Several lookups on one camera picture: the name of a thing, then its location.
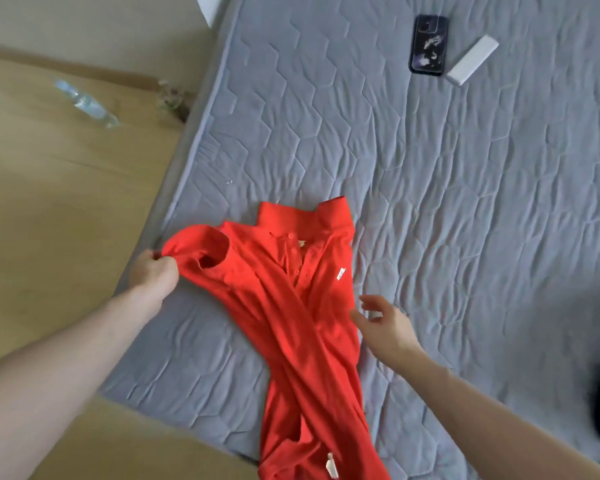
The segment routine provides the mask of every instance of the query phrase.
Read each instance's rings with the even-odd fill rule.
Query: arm
[[[129,290],[0,360],[0,480],[33,473],[177,281],[174,259],[145,251]]]
[[[400,310],[381,296],[361,296],[351,318],[371,352],[404,377],[436,415],[483,480],[600,480],[600,465],[520,419],[430,359]]]

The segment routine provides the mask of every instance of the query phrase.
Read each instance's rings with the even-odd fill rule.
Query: person's right arm
[[[600,465],[519,418],[430,359],[411,322],[381,296],[361,296],[351,319],[371,352],[400,374],[435,414],[482,480],[600,480]]]

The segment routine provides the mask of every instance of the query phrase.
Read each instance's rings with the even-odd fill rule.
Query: baseboard
[[[144,89],[146,91],[157,91],[159,88],[158,78],[150,75],[124,72],[103,67],[95,67],[87,64],[62,61],[46,57],[44,55],[31,54],[22,50],[0,46],[0,59],[27,64],[45,69],[56,70],[66,74],[87,77],[89,79],[104,80],[128,86],[130,88]]]

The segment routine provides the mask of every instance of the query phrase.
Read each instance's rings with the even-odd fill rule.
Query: smartphone
[[[417,15],[409,69],[416,74],[440,76],[445,71],[449,19],[438,15]]]

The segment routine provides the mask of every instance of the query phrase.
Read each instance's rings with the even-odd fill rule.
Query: wooden floor
[[[108,297],[182,131],[152,93],[69,77],[112,130],[54,88],[62,74],[0,61],[0,356]],[[102,398],[36,479],[255,479],[255,468]]]

